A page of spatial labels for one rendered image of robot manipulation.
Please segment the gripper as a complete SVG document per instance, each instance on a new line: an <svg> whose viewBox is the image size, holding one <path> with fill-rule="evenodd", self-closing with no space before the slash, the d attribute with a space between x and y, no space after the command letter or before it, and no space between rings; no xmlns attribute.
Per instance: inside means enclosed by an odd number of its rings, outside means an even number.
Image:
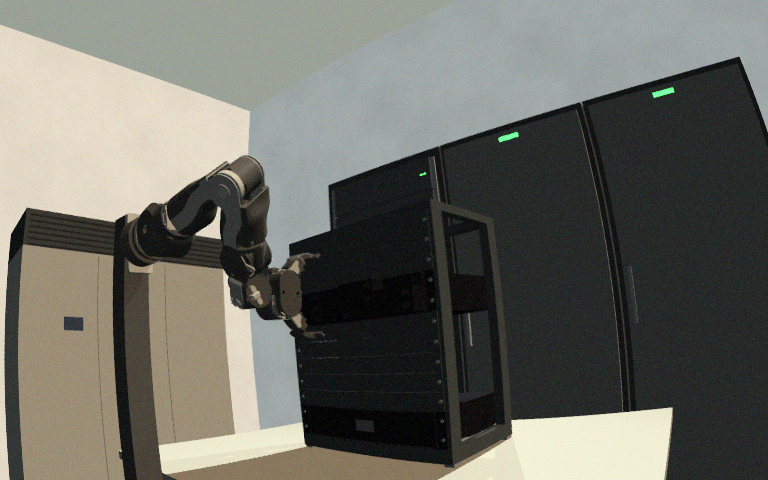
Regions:
<svg viewBox="0 0 768 480"><path fill-rule="evenodd" d="M269 283L272 288L271 301L264 308L256 308L257 314L264 320L283 320L292 329L290 335L297 339L323 338L322 331L308 332L306 318L302 315L300 274L305 262L318 260L321 255L303 253L291 256L280 269L269 268ZM288 262L289 261L289 262ZM284 270L284 272L282 271ZM282 272L280 272L282 271ZM305 333L303 333L305 331Z"/></svg>

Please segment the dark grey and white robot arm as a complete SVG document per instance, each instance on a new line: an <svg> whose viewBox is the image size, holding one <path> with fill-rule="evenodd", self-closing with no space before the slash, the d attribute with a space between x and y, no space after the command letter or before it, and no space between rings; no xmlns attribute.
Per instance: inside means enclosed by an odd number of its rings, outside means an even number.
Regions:
<svg viewBox="0 0 768 480"><path fill-rule="evenodd" d="M212 171L164 204L151 203L141 215L125 215L120 246L126 271L151 274L160 259L184 257L195 233L214 221L220 207L220 237L226 245L222 244L220 262L228 275L231 304L239 309L265 307L272 297L268 268L272 253L265 239L270 195L263 166L255 157L243 155Z"/></svg>

